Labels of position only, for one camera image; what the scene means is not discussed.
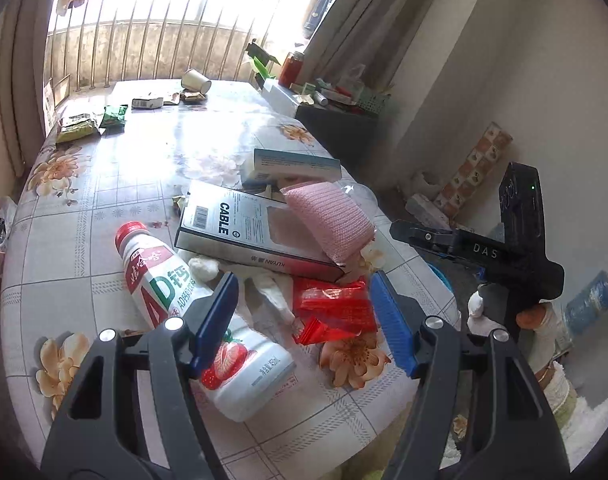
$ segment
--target red snack package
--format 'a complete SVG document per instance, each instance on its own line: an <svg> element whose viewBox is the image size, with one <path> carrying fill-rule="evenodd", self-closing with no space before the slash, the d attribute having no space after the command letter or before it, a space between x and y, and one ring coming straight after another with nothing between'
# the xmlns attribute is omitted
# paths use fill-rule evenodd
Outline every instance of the red snack package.
<svg viewBox="0 0 608 480"><path fill-rule="evenodd" d="M298 335L294 335L295 343L300 345L312 345L326 341L337 341L358 336L359 333L347 332L341 328L331 328L326 323L319 321L316 317L310 317L306 325Z"/></svg>
<svg viewBox="0 0 608 480"><path fill-rule="evenodd" d="M346 339L362 332L377 331L364 278L347 285L294 278L293 314L306 323L295 339L300 344Z"/></svg>

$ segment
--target red jar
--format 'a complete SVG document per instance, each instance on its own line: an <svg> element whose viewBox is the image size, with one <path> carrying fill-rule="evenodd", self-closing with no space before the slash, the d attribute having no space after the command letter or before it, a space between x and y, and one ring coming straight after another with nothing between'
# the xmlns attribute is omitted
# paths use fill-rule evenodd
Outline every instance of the red jar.
<svg viewBox="0 0 608 480"><path fill-rule="evenodd" d="M279 74L279 80L277 80L277 82L281 86L290 88L291 83L295 82L295 79L297 79L297 76L299 75L299 71L302 70L303 64L304 54L297 51L289 52L286 56L286 61L284 61L284 65L281 68L281 73Z"/></svg>

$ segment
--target small box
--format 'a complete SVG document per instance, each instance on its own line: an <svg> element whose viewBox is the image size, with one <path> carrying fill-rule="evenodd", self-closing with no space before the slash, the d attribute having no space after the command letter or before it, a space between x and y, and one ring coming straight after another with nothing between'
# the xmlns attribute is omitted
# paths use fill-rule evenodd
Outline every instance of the small box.
<svg viewBox="0 0 608 480"><path fill-rule="evenodd" d="M144 108L146 110L154 110L155 108L161 108L164 106L163 97L135 97L130 103L130 107L138 109Z"/></svg>
<svg viewBox="0 0 608 480"><path fill-rule="evenodd" d="M344 273L286 204L197 180L175 247L327 282Z"/></svg>
<svg viewBox="0 0 608 480"><path fill-rule="evenodd" d="M335 182L341 179L341 164L336 158L255 148L240 175L244 187L277 185L278 180L286 186L304 180Z"/></svg>

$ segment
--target pink sponge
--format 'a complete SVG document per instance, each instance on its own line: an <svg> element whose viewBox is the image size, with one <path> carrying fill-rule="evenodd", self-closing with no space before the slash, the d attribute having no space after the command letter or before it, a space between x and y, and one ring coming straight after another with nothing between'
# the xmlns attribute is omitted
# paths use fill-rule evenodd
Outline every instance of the pink sponge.
<svg viewBox="0 0 608 480"><path fill-rule="evenodd" d="M335 184L295 184L283 188L281 193L336 264L347 263L375 236L366 214Z"/></svg>

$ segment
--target flower print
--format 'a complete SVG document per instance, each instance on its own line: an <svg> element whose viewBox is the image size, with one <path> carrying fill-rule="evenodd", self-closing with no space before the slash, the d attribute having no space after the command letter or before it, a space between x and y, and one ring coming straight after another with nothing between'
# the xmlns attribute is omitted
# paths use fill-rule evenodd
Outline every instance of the flower print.
<svg viewBox="0 0 608 480"><path fill-rule="evenodd" d="M309 146L312 146L315 142L315 139L308 133L308 130L301 126L296 126L295 124L280 124L279 129L281 130L281 134L287 139L298 140Z"/></svg>
<svg viewBox="0 0 608 480"><path fill-rule="evenodd" d="M89 343L86 336L82 333L75 333L68 336L58 348L55 339L47 339L40 349L40 361L43 370L37 370L35 379L40 386L42 395L51 399L52 407L50 416L55 419L62 399L68 391L70 383L73 381L79 365L82 364Z"/></svg>
<svg viewBox="0 0 608 480"><path fill-rule="evenodd" d="M366 381L379 377L391 362L377 347L377 334L369 332L351 339L324 343L319 366L335 372L333 384L339 388L348 382L353 388L363 388Z"/></svg>
<svg viewBox="0 0 608 480"><path fill-rule="evenodd" d="M66 205L76 204L71 200L69 193L75 193L77 189L72 187L72 179L84 173L88 156L78 155L81 150L79 146L71 146L68 150L55 150L46 162L38 164L28 181L27 189L34 190L38 196L64 196Z"/></svg>

